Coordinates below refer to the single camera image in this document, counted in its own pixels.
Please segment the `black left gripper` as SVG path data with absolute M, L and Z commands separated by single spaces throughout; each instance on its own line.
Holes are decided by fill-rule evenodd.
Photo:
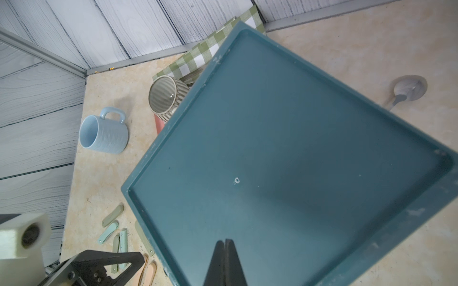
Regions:
M 39 284 L 41 286 L 124 286 L 144 265 L 140 252 L 111 253 L 86 250 L 58 265 Z M 126 263 L 116 278 L 108 275 L 106 266 Z

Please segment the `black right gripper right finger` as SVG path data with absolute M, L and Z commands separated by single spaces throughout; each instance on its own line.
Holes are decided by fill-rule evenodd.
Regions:
M 226 239 L 224 250 L 224 285 L 247 286 L 234 241 Z

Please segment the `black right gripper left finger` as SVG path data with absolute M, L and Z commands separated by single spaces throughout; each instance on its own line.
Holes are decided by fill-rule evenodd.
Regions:
M 224 285 L 224 253 L 224 242 L 217 241 L 206 274 L 205 282 L 203 284 L 204 286 Z

